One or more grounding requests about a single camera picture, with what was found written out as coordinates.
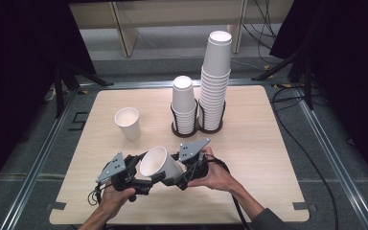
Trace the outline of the black metal stand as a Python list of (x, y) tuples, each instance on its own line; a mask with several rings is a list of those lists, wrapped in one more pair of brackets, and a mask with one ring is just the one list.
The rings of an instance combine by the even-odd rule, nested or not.
[(303, 80), (304, 88), (304, 101), (310, 110), (313, 110), (312, 97), (311, 97), (311, 59), (307, 51), (300, 49), (276, 64), (274, 67), (265, 71), (262, 75), (252, 78), (253, 81), (265, 81), (270, 76), (283, 70), (288, 65), (291, 65), (291, 69), (288, 72), (287, 78), (291, 83), (296, 83), (299, 80)]
[(65, 109), (65, 102), (63, 99), (63, 88), (65, 85), (68, 90), (75, 91), (78, 90), (81, 86), (76, 79), (76, 76), (83, 76), (86, 79), (95, 82), (100, 86), (111, 86), (113, 82), (105, 81), (100, 79), (97, 75), (91, 74), (76, 65), (71, 63), (62, 62), (59, 63), (54, 70), (54, 85), (55, 85), (55, 93), (56, 93), (56, 102), (57, 102), (57, 117), (61, 115), (61, 113)]

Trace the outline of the person's left hand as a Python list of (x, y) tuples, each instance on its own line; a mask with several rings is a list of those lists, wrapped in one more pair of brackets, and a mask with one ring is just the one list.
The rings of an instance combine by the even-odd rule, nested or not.
[(135, 194), (133, 188), (123, 191), (116, 191), (113, 187), (107, 187), (103, 192), (103, 199), (100, 203), (100, 213), (105, 219), (114, 218), (127, 200)]

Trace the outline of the dark curtain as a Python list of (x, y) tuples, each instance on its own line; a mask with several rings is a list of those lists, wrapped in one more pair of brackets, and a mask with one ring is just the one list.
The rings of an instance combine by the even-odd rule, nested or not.
[(69, 5), (0, 0), (0, 170), (64, 63), (94, 73)]
[(318, 28), (314, 75), (368, 164), (368, 0), (330, 0)]

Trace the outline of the white paper cup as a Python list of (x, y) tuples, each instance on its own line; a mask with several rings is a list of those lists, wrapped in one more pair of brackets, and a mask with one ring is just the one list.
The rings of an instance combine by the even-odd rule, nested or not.
[(164, 173), (162, 180), (167, 186), (172, 186), (174, 181), (183, 174), (182, 168), (172, 158), (164, 147), (154, 147), (143, 157), (139, 167), (140, 174), (144, 177), (153, 177)]
[(124, 107), (114, 116), (114, 122), (125, 137), (134, 141), (141, 135), (139, 112), (133, 107)]

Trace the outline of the tall stack of white cups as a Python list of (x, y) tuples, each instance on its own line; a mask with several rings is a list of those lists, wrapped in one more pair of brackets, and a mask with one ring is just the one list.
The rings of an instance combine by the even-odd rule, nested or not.
[(199, 124), (206, 131), (219, 129), (225, 108), (225, 96), (231, 73), (232, 36), (225, 31), (209, 34), (201, 67)]

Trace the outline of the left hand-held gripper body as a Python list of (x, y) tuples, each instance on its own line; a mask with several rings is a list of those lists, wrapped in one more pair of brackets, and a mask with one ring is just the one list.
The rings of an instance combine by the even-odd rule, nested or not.
[(135, 178), (136, 166), (139, 160), (138, 155), (123, 157), (123, 154), (118, 152), (105, 165), (100, 175), (96, 178), (96, 183), (102, 186), (110, 182), (113, 188), (119, 192), (128, 188), (133, 188), (135, 192), (139, 192), (139, 185)]

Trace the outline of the metal floor rail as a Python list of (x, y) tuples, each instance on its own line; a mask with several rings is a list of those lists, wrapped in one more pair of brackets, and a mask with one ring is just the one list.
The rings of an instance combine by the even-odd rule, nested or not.
[[(251, 79), (229, 79), (229, 86), (243, 85), (274, 85), (280, 84), (267, 80), (251, 80)], [(122, 89), (155, 89), (155, 88), (171, 88), (173, 80), (158, 80), (158, 81), (133, 81), (133, 82), (113, 82), (112, 85), (100, 86), (96, 83), (83, 83), (81, 88), (93, 90), (122, 90)]]
[(58, 137), (60, 129), (64, 124), (65, 117), (67, 116), (69, 111), (69, 107), (71, 106), (73, 100), (77, 95), (77, 90), (70, 91), (67, 94), (65, 106), (63, 107), (63, 110), (59, 113), (59, 115), (55, 118), (50, 131), (45, 141), (43, 142), (43, 145), (40, 148), (34, 160), (34, 163), (32, 164), (31, 169), (26, 174), (25, 179), (23, 180), (22, 186), (17, 196), (15, 197), (15, 200), (12, 203), (11, 208), (6, 215), (6, 218), (2, 223), (0, 230), (14, 230), (33, 192), (38, 176), (46, 163), (50, 151), (53, 148), (54, 142)]
[(349, 199), (356, 216), (365, 230), (368, 230), (368, 203), (359, 190), (353, 178), (349, 175), (345, 165), (340, 159), (328, 134), (318, 120), (315, 112), (306, 103), (301, 103), (301, 108), (313, 130), (318, 142), (328, 159), (333, 172), (336, 175), (345, 195)]

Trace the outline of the light wooden shelf unit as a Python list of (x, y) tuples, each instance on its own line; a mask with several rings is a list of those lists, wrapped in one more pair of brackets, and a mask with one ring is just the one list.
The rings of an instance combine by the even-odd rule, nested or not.
[(78, 27), (115, 29), (123, 54), (129, 57), (144, 27), (225, 25), (232, 36), (232, 52), (240, 46), (247, 0), (145, 0), (71, 3)]

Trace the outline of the person's right hand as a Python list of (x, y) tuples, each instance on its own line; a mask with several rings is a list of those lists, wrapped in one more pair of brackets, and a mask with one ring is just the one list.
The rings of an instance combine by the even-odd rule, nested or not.
[(191, 180), (188, 186), (205, 186), (212, 190), (231, 193), (238, 185), (238, 181), (220, 164), (210, 147), (205, 147), (202, 151), (206, 154), (209, 170), (204, 177)]

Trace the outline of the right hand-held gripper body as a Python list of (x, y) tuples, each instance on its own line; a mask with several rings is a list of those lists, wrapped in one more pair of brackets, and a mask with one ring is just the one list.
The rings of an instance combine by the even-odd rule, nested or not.
[(178, 161), (185, 166), (185, 172), (177, 178), (178, 187), (187, 187), (190, 181), (208, 173), (207, 157), (202, 150), (209, 143), (210, 139), (207, 138), (180, 145)]

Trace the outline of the short stack of white cups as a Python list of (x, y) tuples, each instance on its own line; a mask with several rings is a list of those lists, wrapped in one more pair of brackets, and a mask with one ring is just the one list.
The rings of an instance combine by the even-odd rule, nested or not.
[(187, 135), (195, 130), (197, 102), (193, 81), (187, 76), (178, 76), (173, 80), (171, 109), (175, 130)]

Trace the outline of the black wire cup holder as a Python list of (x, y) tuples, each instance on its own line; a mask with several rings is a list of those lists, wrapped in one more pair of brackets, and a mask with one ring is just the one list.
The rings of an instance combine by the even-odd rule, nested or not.
[(195, 135), (198, 131), (206, 134), (218, 133), (223, 127), (223, 116), (225, 108), (219, 114), (219, 120), (215, 125), (207, 119), (207, 114), (204, 107), (194, 100), (190, 104), (190, 109), (185, 112), (179, 112), (170, 105), (172, 113), (172, 133), (180, 138), (188, 138)]

